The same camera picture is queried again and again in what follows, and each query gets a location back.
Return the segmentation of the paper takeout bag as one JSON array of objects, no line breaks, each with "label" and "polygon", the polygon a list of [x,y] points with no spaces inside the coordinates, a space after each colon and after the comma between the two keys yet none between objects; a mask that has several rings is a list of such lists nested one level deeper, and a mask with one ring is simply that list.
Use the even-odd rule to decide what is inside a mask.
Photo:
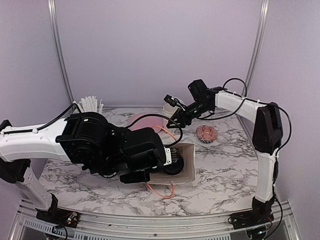
[{"label": "paper takeout bag", "polygon": [[[163,170],[150,174],[150,181],[146,182],[147,188],[163,199],[171,199],[175,194],[176,185],[190,184],[196,180],[194,143],[179,142],[166,150],[170,157]],[[170,195],[162,195],[153,189],[153,185],[170,186]]]}]

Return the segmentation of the black cup lid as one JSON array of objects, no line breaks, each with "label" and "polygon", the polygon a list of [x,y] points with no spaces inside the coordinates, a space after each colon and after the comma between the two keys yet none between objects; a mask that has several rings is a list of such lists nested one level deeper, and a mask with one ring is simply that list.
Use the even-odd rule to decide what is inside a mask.
[{"label": "black cup lid", "polygon": [[166,165],[163,168],[163,172],[167,175],[174,176],[179,174],[184,168],[184,162],[183,161],[177,161],[175,163],[172,163],[170,165]]}]

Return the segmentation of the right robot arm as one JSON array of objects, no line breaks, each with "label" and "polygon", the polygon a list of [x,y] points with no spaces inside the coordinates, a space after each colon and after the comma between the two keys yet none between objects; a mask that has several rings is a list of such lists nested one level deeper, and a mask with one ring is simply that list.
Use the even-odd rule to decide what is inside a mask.
[{"label": "right robot arm", "polygon": [[216,108],[230,111],[254,124],[252,144],[258,160],[258,179],[252,209],[247,219],[258,224],[267,216],[267,211],[275,202],[274,185],[278,177],[278,155],[282,146],[283,126],[279,106],[274,103],[263,103],[247,96],[233,93],[218,86],[209,88],[203,80],[194,80],[188,85],[194,102],[182,104],[177,98],[166,95],[164,101],[172,107],[178,107],[166,125],[181,128],[191,125],[192,120]]}]

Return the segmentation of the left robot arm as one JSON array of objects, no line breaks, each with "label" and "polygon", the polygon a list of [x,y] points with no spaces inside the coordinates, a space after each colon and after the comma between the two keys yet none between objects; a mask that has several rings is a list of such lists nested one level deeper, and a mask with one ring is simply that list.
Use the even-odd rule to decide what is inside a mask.
[{"label": "left robot arm", "polygon": [[17,185],[53,223],[63,219],[57,198],[35,177],[32,159],[80,164],[104,178],[120,176],[123,183],[147,182],[150,172],[172,163],[170,149],[150,127],[118,127],[96,112],[72,114],[45,125],[0,125],[0,177]]}]

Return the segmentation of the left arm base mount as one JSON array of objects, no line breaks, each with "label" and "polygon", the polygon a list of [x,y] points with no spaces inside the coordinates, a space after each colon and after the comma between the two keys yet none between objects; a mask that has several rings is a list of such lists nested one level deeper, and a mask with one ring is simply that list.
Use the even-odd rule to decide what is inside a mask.
[{"label": "left arm base mount", "polygon": [[63,227],[76,228],[78,226],[80,213],[73,210],[66,210],[58,207],[58,199],[51,194],[51,204],[48,210],[37,210],[36,218],[53,224],[61,224]]}]

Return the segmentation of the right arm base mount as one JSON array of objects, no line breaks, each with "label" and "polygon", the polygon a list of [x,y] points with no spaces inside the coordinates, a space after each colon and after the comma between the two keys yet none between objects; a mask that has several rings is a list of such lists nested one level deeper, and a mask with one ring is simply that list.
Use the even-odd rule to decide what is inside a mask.
[{"label": "right arm base mount", "polygon": [[266,202],[259,201],[253,197],[251,210],[232,213],[227,221],[233,226],[234,230],[271,223],[275,219],[272,213],[272,205],[274,203],[274,196]]}]

